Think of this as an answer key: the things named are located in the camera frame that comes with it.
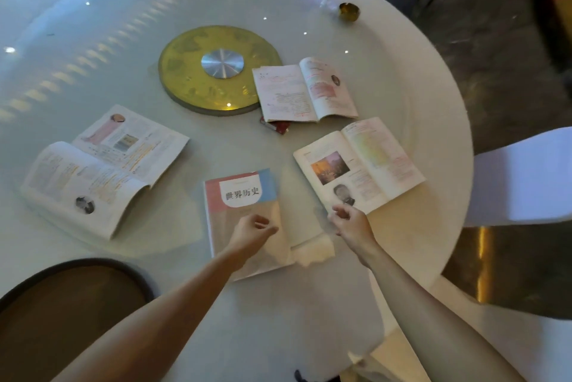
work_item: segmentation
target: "person's left arm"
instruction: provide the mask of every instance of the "person's left arm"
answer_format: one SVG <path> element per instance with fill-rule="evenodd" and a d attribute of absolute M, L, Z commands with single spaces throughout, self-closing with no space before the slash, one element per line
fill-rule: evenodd
<path fill-rule="evenodd" d="M 268 219 L 240 219 L 230 244 L 197 276 L 127 316 L 83 351 L 52 382 L 161 380 L 231 274 L 278 231 Z"/>

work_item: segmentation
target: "forearm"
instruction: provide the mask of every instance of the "forearm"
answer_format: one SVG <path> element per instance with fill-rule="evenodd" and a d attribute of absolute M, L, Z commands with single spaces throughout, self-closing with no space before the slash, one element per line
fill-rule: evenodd
<path fill-rule="evenodd" d="M 362 256 L 433 382 L 524 382 L 473 328 L 407 274 L 381 247 Z"/>
<path fill-rule="evenodd" d="M 53 382 L 155 382 L 175 362 L 233 272 L 226 254 L 111 328 Z"/>

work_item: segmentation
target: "silver metal disc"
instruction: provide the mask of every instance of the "silver metal disc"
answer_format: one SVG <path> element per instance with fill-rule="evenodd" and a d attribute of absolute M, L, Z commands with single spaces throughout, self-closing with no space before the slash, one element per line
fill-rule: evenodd
<path fill-rule="evenodd" d="M 218 79 L 227 79 L 243 71 L 244 58 L 238 52 L 217 49 L 205 53 L 201 60 L 205 72 Z"/>

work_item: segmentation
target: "book cover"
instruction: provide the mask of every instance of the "book cover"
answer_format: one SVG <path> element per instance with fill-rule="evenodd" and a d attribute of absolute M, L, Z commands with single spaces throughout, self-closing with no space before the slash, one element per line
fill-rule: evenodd
<path fill-rule="evenodd" d="M 280 230 L 231 277 L 237 280 L 292 264 L 290 244 L 282 229 L 280 206 L 270 169 L 205 182 L 206 215 L 214 257 L 231 239 L 240 218 L 259 214 Z"/>

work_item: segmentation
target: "hand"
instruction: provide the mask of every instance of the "hand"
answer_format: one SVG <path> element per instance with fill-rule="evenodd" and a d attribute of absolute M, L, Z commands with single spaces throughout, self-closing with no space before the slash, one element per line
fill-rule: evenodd
<path fill-rule="evenodd" d="M 356 253 L 362 265 L 368 267 L 369 256 L 381 247 L 374 237 L 365 213 L 347 204 L 333 206 L 333 212 L 328 219 L 338 227 L 338 236 L 341 236 L 348 247 Z"/>
<path fill-rule="evenodd" d="M 231 241 L 223 253 L 230 256 L 236 264 L 234 270 L 239 270 L 277 231 L 278 227 L 270 226 L 270 221 L 263 216 L 252 214 L 242 217 L 234 227 Z"/>

